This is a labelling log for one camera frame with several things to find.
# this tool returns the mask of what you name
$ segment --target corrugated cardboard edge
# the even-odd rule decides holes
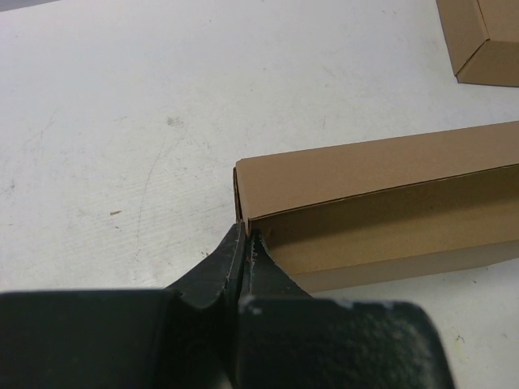
[[[478,0],[436,0],[454,75],[490,40]]]

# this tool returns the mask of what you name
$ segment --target cardboard box edge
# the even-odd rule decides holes
[[[488,171],[492,171],[492,170],[506,169],[506,168],[510,168],[510,167],[513,167],[513,166],[519,166],[519,163],[511,164],[511,165],[502,165],[502,166],[498,166],[496,168],[491,168],[491,169],[475,170],[475,171],[470,172],[470,173],[458,174],[458,175],[455,175],[455,176],[442,177],[442,178],[438,178],[438,179],[435,179],[435,180],[414,182],[414,183],[408,184],[408,185],[391,186],[391,187],[388,187],[388,188],[384,188],[382,190],[374,190],[374,191],[371,191],[371,192],[357,194],[357,195],[354,195],[354,196],[345,196],[345,197],[341,197],[339,199],[330,199],[330,200],[322,201],[322,202],[319,202],[319,203],[308,204],[308,205],[303,206],[303,207],[288,208],[288,209],[285,209],[285,210],[279,211],[279,212],[272,212],[272,213],[268,213],[268,214],[265,214],[265,215],[262,215],[262,216],[256,216],[256,217],[247,218],[247,225],[250,226],[251,222],[254,222],[254,221],[257,221],[257,220],[264,220],[264,219],[267,219],[269,217],[276,216],[276,215],[282,215],[282,214],[288,213],[288,212],[297,212],[297,211],[300,211],[302,209],[308,209],[310,207],[320,207],[320,206],[323,206],[323,205],[326,205],[326,204],[330,204],[330,203],[337,203],[337,202],[345,201],[345,200],[348,200],[348,199],[355,199],[355,198],[359,198],[359,197],[363,197],[363,196],[373,195],[375,193],[385,192],[387,190],[395,190],[395,189],[406,188],[406,187],[409,187],[409,186],[422,185],[422,184],[426,184],[428,182],[438,182],[438,181],[445,181],[445,180],[453,180],[453,179],[456,179],[456,178],[459,178],[459,177],[466,177],[466,176],[469,176],[469,175],[472,175],[472,174],[478,174],[478,173],[488,172]]]
[[[475,4],[475,6],[477,7],[478,9],[478,14],[483,22],[483,25],[481,26],[482,27],[482,30],[484,32],[484,36],[486,38],[482,39],[481,42],[479,42],[479,45],[478,47],[467,57],[467,58],[464,58],[464,61],[462,64],[456,64],[454,58],[457,56],[454,52],[453,52],[453,41],[456,39],[455,36],[453,36],[451,33],[449,33],[448,31],[446,31],[446,14],[449,13],[448,11],[448,6],[451,4],[451,2],[448,2],[448,4],[446,3],[443,3],[442,0],[436,0],[436,6],[438,8],[438,12],[439,12],[439,15],[440,15],[440,24],[441,24],[441,27],[442,27],[442,32],[444,34],[444,38],[445,38],[445,43],[447,45],[447,51],[448,51],[448,57],[449,57],[449,61],[451,62],[451,67],[453,69],[453,74],[454,76],[457,77],[458,81],[459,82],[463,82],[463,81],[460,81],[460,79],[458,78],[458,75],[459,73],[463,70],[463,68],[467,65],[467,63],[472,59],[472,57],[478,52],[478,50],[485,44],[485,42],[489,41],[490,40],[490,37],[488,35],[488,30],[487,30],[487,26],[485,24],[485,18],[483,16],[483,13],[482,13],[482,10],[481,10],[481,7],[479,5],[479,1],[478,0],[472,0]]]
[[[240,194],[238,189],[238,180],[236,178],[236,166],[233,167],[233,188],[234,188],[234,211],[236,213],[236,222],[243,221],[242,204],[240,203]]]

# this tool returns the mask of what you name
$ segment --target scratch mark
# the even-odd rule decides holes
[[[323,66],[323,70],[325,72],[327,72],[332,78],[336,79],[337,77],[335,76],[335,74],[333,74],[333,72],[331,70],[329,70],[326,66]]]
[[[146,192],[148,191],[149,180],[150,180],[150,178],[151,178],[151,176],[153,174],[153,170],[155,169],[155,165],[157,164],[157,161],[159,160],[159,157],[161,156],[162,149],[164,148],[164,144],[165,144],[165,137],[162,140],[161,149],[157,153],[157,156],[155,157],[155,160],[153,161],[152,167],[150,168],[150,170],[148,172],[148,177],[146,178],[146,183],[144,184],[143,195],[142,195],[142,197],[140,199],[139,221],[137,222],[137,246],[139,245],[140,221],[141,221],[142,215],[143,215],[144,200],[146,199]]]
[[[58,109],[55,109],[54,112],[52,112],[52,115],[50,115],[50,119],[49,119],[49,122],[47,123],[47,126],[45,126],[45,128],[43,130],[40,131],[40,140],[43,139],[43,134],[45,132],[47,132],[47,130],[52,127],[52,125],[54,124],[54,115],[56,114],[56,112],[58,111]]]
[[[187,129],[184,128],[182,133],[181,134],[178,134],[177,136],[177,141],[175,143],[173,143],[171,146],[169,146],[168,150],[164,153],[164,158],[166,158],[167,156],[169,156],[169,154],[176,150],[178,145],[184,140],[184,138],[186,137],[186,134],[187,134]]]
[[[105,154],[101,154],[101,158],[103,160],[109,160],[110,162],[114,162],[116,164],[120,164],[120,162],[116,161],[116,160],[112,160],[111,158],[108,158]]]
[[[52,125],[54,124],[54,115],[56,114],[56,112],[58,111],[58,108],[56,108],[54,110],[54,112],[52,112],[52,115],[50,115],[50,119],[49,119],[49,122],[47,123],[47,126],[45,126],[45,128],[43,130],[40,131],[39,134],[34,134],[31,138],[27,139],[24,144],[22,144],[22,147],[20,148],[20,151],[24,150],[25,147],[31,143],[34,139],[36,139],[36,137],[39,135],[40,136],[40,141],[43,139],[43,134],[45,132],[47,132],[47,130],[52,127]]]

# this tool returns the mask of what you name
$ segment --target brown cardboard box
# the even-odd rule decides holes
[[[308,291],[519,257],[519,122],[248,158],[234,183]]]
[[[437,0],[461,83],[519,86],[519,2]]]

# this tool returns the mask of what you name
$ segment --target white work surface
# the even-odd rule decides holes
[[[519,89],[457,83],[434,0],[0,13],[0,289],[165,286],[234,222],[236,160],[517,120],[518,106]],[[511,388],[517,279],[511,261],[320,294],[415,301],[459,388]]]

